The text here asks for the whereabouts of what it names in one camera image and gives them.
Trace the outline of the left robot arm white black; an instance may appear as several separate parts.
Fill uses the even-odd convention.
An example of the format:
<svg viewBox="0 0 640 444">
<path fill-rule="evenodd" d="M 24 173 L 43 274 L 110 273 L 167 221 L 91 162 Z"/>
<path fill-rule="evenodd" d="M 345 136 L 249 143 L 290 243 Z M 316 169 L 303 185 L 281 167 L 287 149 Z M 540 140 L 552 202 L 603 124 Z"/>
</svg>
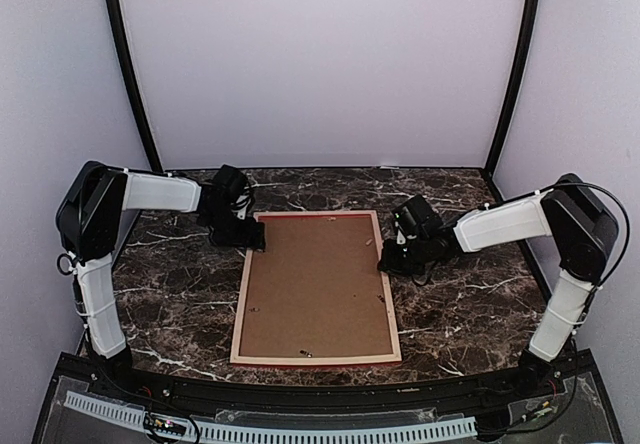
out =
<svg viewBox="0 0 640 444">
<path fill-rule="evenodd" d="M 247 177 L 229 165 L 222 166 L 210 182 L 199 183 L 172 173 L 86 162 L 63 199 L 55 223 L 91 349 L 106 360 L 129 352 L 112 282 L 123 212 L 195 214 L 197 224 L 207 228 L 212 245 L 263 251 L 265 226 L 248 214 L 254 203 Z"/>
</svg>

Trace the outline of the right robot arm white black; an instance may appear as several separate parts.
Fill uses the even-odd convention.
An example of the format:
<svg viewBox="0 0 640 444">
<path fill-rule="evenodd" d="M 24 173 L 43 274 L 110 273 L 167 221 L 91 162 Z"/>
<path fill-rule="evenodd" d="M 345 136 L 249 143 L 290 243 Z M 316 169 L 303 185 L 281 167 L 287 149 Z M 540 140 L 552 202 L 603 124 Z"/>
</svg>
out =
<svg viewBox="0 0 640 444">
<path fill-rule="evenodd" d="M 568 173 L 542 189 L 484 204 L 449 221 L 423 196 L 415 195 L 393 210 L 396 235 L 384 241 L 378 269 L 397 276 L 429 276 L 437 264 L 461 254 L 530 238 L 552 238 L 560 271 L 526 350 L 536 359 L 510 377 L 511 390 L 530 398 L 549 380 L 544 362 L 559 355 L 582 325 L 595 293 L 616 269 L 609 259 L 618 237 L 630 234 L 630 226 L 620 225 L 599 199 L 603 191 Z"/>
</svg>

